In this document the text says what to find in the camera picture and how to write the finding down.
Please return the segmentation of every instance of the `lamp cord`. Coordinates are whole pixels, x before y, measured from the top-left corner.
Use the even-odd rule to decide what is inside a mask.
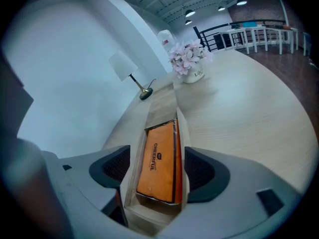
[[[156,79],[154,79],[154,80],[152,80],[152,81],[151,81],[151,84],[149,85],[149,87],[148,87],[148,88],[150,88],[150,86],[152,85],[153,81],[155,81],[155,80],[156,80]]]

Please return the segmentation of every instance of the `wooden box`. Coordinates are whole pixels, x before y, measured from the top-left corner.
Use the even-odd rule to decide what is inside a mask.
[[[129,180],[125,197],[125,213],[129,228],[139,233],[154,236],[165,228],[185,207],[189,192],[189,182],[184,170],[184,147],[191,146],[187,123],[184,115],[177,106],[173,84],[170,83],[153,94],[145,130],[141,133],[133,173]],[[182,159],[182,203],[168,205],[161,201],[152,200],[136,193],[140,174],[142,171],[145,143],[148,131],[157,125],[173,119],[178,119],[181,159]]]

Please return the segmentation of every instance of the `blue object on table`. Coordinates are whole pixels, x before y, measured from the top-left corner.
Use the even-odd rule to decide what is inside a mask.
[[[243,26],[244,27],[254,27],[254,26],[257,26],[257,23],[256,22],[244,22]]]

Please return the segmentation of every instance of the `white lampshade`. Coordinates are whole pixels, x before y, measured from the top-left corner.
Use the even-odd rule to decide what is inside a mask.
[[[137,65],[121,51],[115,53],[109,61],[121,81],[124,81],[138,68]]]

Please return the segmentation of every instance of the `brick wall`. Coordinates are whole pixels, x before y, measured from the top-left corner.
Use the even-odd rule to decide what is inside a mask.
[[[295,14],[294,10],[284,2],[289,26],[295,27],[299,31],[299,46],[302,47],[304,25]],[[250,19],[278,19],[285,20],[283,9],[279,0],[247,0],[243,6],[233,5],[228,8],[228,12],[233,21]]]

